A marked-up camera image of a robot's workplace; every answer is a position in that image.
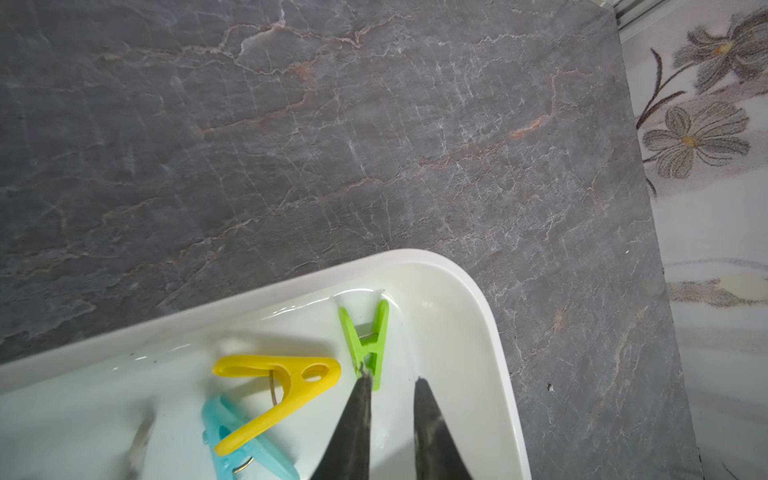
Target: gray marble countertop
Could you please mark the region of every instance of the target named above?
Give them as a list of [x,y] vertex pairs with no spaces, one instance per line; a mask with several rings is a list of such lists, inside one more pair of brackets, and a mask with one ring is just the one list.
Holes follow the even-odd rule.
[[534,478],[701,478],[612,15],[9,0],[0,361],[371,253],[465,268]]

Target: white tray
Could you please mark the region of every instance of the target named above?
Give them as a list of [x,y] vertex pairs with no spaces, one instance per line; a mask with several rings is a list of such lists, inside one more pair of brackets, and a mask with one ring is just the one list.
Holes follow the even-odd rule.
[[[122,479],[145,412],[157,413],[143,480],[215,478],[200,409],[228,392],[251,415],[263,382],[214,377],[232,353],[332,356],[341,380],[266,435],[309,478],[355,382],[338,306],[390,320],[372,401],[371,478],[415,478],[413,386],[425,377],[475,480],[529,480],[520,419],[488,303],[455,263],[394,250],[0,366],[0,477]],[[241,478],[275,478],[255,462]]]

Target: clothespin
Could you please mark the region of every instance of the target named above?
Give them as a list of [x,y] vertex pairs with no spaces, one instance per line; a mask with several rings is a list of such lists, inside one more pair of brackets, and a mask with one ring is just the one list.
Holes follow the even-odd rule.
[[[334,386],[341,378],[341,366],[331,358],[232,355],[214,365],[214,374],[226,377],[269,376],[283,386],[283,400],[272,409],[222,437],[214,448],[219,455],[229,455],[251,439],[272,428],[308,401]],[[306,379],[320,377],[316,382]]]
[[281,480],[299,480],[299,472],[266,435],[246,442],[229,455],[221,456],[214,450],[233,430],[247,423],[247,417],[225,396],[208,400],[203,406],[203,443],[210,446],[217,480],[235,480],[235,474],[254,460],[264,465]]
[[373,333],[360,338],[355,330],[352,319],[344,307],[339,308],[339,318],[344,329],[346,344],[352,354],[352,362],[357,377],[362,376],[361,366],[368,369],[373,376],[373,389],[381,386],[382,365],[384,364],[384,344],[386,330],[389,324],[389,302],[382,300],[376,308],[376,321],[373,323]]

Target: green clothespin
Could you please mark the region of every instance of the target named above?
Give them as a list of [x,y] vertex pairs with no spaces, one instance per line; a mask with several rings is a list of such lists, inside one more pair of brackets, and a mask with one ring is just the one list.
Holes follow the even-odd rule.
[[373,375],[373,389],[378,390],[381,385],[382,365],[384,364],[384,342],[386,341],[386,327],[389,324],[389,302],[382,300],[376,309],[376,321],[373,323],[373,333],[362,339],[357,336],[357,331],[349,318],[349,314],[342,306],[339,308],[341,327],[344,329],[346,344],[352,354],[352,362],[355,366],[357,378],[362,376],[360,367],[364,366]]

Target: blue clothespin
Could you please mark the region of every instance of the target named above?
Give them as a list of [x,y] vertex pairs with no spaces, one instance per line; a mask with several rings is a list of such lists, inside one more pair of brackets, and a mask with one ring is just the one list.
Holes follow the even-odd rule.
[[229,455],[220,456],[214,451],[214,447],[221,439],[248,423],[248,420],[223,395],[208,400],[203,405],[203,424],[205,425],[203,443],[210,447],[217,480],[234,480],[235,473],[254,460],[264,465],[281,480],[299,480],[299,472],[296,471],[293,463],[264,434],[250,440]]

